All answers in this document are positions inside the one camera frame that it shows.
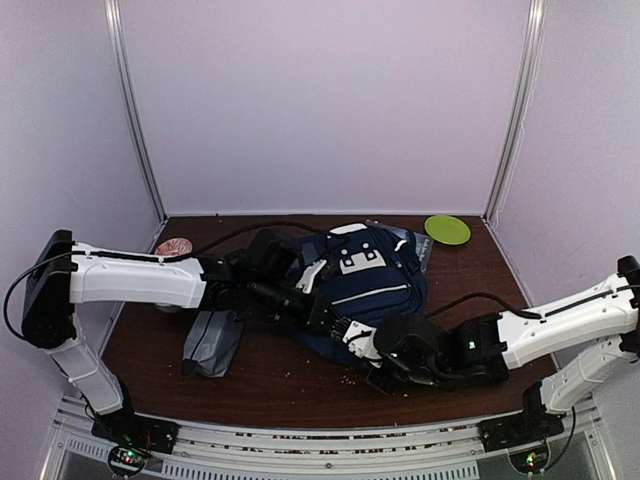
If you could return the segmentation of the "grey pencil pouch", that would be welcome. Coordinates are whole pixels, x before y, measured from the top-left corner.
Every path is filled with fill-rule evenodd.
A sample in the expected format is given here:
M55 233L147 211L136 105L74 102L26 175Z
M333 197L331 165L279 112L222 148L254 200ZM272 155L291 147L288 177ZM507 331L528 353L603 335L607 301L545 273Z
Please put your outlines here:
M239 347L244 324L226 311L200 311L183 346L181 374L222 378Z

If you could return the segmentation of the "navy blue backpack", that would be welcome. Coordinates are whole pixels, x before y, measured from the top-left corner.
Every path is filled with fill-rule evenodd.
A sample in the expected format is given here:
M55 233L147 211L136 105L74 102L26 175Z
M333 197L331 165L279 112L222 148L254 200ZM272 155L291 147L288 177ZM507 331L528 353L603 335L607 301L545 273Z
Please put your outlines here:
M295 279L319 259L327 264L314 287L330 301L333 311L377 328L393 315L421 312L426 303L426 273L422 273L407 231L384 225L353 223L335 227L328 236L302 237L303 264L294 265Z

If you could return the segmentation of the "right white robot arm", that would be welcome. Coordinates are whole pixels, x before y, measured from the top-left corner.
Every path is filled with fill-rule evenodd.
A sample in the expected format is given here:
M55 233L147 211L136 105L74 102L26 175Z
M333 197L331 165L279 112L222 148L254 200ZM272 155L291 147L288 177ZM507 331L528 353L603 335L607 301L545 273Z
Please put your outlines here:
M366 339L367 360L411 383L453 390L505 381L510 372L557 350L589 348L529 387L513 419L519 440L535 440L617 366L639 356L639 262L578 294L528 310L509 307L446 331L421 314L384 320Z

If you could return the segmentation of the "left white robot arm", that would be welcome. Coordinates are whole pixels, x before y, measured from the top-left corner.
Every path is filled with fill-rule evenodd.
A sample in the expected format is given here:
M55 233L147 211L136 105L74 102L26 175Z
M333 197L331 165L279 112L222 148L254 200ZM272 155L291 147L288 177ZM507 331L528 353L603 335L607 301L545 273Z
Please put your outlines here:
M314 284L325 269L320 260L292 280L303 265L296 240L255 227L242 249L222 256L204 246L179 256L97 250L75 241L68 230L50 238L36 263L14 280L25 286L21 324L8 324L19 340L46 351L82 393L94 418L123 444L144 433L130 395L81 336L78 304L130 302L186 310L232 310L243 319L301 329L327 330L336 319L330 301Z

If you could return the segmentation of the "red patterned bowl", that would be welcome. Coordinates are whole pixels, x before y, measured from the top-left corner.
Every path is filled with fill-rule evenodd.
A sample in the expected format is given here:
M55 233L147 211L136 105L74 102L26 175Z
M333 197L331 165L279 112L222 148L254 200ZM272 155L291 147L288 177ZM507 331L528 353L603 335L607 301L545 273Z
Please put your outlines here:
M154 254L158 256L177 257L189 254L192 251L193 244L190 240L182 237L176 237L165 240L158 245L154 250Z

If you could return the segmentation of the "white ceramic bowl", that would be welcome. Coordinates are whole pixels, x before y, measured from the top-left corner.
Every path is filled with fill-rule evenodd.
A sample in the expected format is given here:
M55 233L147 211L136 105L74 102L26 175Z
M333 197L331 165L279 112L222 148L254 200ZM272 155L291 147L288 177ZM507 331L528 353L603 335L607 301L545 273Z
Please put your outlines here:
M172 313L178 313L178 312L180 312L180 311L182 311L182 310L183 310L183 308L182 308L182 307L177 306L177 305L171 305L171 304L156 304L156 307L157 307L161 312L169 313L169 314L172 314Z

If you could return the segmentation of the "blue hardcover book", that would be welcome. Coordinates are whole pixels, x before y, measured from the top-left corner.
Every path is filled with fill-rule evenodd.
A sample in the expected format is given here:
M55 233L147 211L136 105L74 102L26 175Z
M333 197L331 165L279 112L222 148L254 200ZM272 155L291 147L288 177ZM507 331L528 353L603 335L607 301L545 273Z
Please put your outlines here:
M426 234L411 230L407 231L407 239L414 246L421 272L426 273L434 240Z

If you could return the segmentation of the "green plate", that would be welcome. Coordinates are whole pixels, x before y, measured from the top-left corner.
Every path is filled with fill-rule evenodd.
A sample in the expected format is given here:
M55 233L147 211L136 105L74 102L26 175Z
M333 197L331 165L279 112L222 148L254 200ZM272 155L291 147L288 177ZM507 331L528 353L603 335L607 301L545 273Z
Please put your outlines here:
M428 236L448 246L459 246L471 239L469 226L461 219L448 215L429 217L424 223Z

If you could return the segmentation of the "front aluminium rail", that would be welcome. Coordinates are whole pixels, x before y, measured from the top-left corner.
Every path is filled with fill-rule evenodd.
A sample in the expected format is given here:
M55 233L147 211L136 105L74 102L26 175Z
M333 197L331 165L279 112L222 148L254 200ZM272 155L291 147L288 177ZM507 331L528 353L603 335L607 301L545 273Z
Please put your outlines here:
M53 420L49 450L36 479L117 479L107 466L113 443L91 434L92 420L79 398L63 396ZM411 426L360 429L268 429L172 420L172 453L152 453L132 479L622 479L609 452L598 409L590 397L576 405L569 448L566 432L547 440L560 458L542 475L520 473L519 450L489 452L478 426L506 415Z

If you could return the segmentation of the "left metal frame post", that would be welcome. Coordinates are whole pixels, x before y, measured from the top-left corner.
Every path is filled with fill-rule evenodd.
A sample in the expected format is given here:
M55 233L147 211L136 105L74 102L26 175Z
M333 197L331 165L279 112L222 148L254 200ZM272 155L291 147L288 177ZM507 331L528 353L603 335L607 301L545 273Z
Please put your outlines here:
M122 23L120 1L105 0L104 7L107 29L113 49L116 70L124 102L125 115L133 143L135 157L140 167L143 183L151 200L155 215L160 222L164 222L168 218L168 215L166 213L156 176L151 164L141 116L135 97Z

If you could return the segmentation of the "metal frame post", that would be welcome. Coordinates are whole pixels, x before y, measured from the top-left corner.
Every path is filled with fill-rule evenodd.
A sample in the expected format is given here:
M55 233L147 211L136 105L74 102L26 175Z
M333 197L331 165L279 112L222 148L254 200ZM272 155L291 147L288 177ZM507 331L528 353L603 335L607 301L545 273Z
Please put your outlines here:
M168 218L168 215L166 213L156 176L151 164L141 116L135 97L122 23L120 1L105 0L104 7L107 29L113 49L116 70L124 102L125 115L133 143L135 157L140 167L143 183L151 200L155 215L160 222L164 222Z
M515 168L519 142L523 135L526 110L534 89L536 70L539 63L546 4L547 2L543 0L531 0L529 2L521 62L511 113L494 182L484 212L484 219L489 225L497 224L498 215Z

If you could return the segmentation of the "right metal frame post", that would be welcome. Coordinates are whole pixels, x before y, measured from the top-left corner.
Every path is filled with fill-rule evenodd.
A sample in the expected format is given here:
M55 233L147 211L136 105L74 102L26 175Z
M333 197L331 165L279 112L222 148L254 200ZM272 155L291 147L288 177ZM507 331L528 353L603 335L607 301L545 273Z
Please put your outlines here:
M529 2L521 62L511 113L494 182L484 212L484 219L489 225L497 224L498 215L515 168L519 142L523 135L526 110L534 89L536 70L539 63L546 4L547 2L543 0L531 0Z

